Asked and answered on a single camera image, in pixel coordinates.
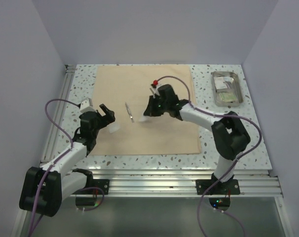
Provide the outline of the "small clear packet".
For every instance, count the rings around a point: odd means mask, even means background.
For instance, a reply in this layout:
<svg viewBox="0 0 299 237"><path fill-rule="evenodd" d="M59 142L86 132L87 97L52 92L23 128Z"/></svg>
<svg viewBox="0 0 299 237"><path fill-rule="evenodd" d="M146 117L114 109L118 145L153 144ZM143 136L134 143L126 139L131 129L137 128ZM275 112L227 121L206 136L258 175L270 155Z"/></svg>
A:
<svg viewBox="0 0 299 237"><path fill-rule="evenodd" d="M226 89L227 84L226 84L226 81L225 81L225 77L216 77L216 78L214 78L214 85L215 85L216 90Z"/></svg>

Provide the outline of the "green printed glove packet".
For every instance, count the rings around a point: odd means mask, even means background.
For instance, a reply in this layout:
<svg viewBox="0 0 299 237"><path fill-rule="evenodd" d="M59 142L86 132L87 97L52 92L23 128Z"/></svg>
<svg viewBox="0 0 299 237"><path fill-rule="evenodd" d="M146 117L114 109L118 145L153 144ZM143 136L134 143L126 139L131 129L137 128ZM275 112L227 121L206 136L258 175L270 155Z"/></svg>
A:
<svg viewBox="0 0 299 237"><path fill-rule="evenodd" d="M235 103L238 102L238 97L233 92L221 92L219 98L223 103Z"/></svg>

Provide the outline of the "purple printed glove packet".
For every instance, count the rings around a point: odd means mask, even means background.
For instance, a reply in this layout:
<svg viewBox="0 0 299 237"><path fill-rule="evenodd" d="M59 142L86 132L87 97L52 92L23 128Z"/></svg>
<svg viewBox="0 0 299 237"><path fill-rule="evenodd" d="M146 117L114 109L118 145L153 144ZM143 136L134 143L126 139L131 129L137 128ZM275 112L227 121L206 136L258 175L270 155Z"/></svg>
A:
<svg viewBox="0 0 299 237"><path fill-rule="evenodd" d="M224 77L225 84L227 89L235 89L235 80L232 77Z"/></svg>

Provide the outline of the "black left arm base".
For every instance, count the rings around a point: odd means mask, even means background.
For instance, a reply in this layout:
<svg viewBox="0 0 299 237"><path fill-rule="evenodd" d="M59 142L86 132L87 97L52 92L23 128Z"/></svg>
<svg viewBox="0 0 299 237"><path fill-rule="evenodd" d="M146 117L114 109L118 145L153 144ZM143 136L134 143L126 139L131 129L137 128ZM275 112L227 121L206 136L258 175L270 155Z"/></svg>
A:
<svg viewBox="0 0 299 237"><path fill-rule="evenodd" d="M76 197L75 205L82 211L92 211L99 207L105 195L109 193L109 179L94 179L93 173L85 169L74 169L73 173L84 175L86 178L85 186L75 192L75 195L91 195L91 197Z"/></svg>

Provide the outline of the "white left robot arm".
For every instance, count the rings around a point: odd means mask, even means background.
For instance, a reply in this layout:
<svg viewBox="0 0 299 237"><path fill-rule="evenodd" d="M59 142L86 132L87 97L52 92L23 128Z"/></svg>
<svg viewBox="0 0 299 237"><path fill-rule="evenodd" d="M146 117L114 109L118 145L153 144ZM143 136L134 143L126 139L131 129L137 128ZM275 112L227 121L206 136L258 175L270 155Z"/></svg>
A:
<svg viewBox="0 0 299 237"><path fill-rule="evenodd" d="M19 200L22 210L53 217L62 201L76 192L88 194L97 188L92 172L74 168L96 146L101 129L115 122L115 113L104 104L100 114L95 109L82 112L80 126L74 131L70 145L55 159L42 167L27 170Z"/></svg>

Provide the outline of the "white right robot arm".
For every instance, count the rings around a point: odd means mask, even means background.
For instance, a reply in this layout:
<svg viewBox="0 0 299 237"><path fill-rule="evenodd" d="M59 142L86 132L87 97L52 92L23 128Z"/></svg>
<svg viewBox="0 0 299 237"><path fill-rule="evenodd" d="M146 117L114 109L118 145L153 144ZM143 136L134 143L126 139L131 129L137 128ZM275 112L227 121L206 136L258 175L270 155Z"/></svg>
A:
<svg viewBox="0 0 299 237"><path fill-rule="evenodd" d="M170 117L190 122L211 131L220 157L213 173L212 190L217 194L229 188L229 180L233 178L235 165L233 162L240 157L251 139L241 119L236 113L214 114L194 107L186 99L180 100L169 84L151 84L152 95L143 115L159 117L168 113Z"/></svg>

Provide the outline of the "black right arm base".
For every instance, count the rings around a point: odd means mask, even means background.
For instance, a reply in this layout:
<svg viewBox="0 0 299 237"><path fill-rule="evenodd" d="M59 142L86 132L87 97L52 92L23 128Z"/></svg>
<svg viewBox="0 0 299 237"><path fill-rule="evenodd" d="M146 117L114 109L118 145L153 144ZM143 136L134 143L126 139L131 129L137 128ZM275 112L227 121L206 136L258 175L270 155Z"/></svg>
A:
<svg viewBox="0 0 299 237"><path fill-rule="evenodd" d="M214 175L209 180L197 179L195 180L196 192L202 195L213 183L217 181ZM231 204L231 195L240 195L240 187L237 179L233 177L226 182L218 182L213 186L206 195L217 196L210 197L209 203L215 209L227 210Z"/></svg>

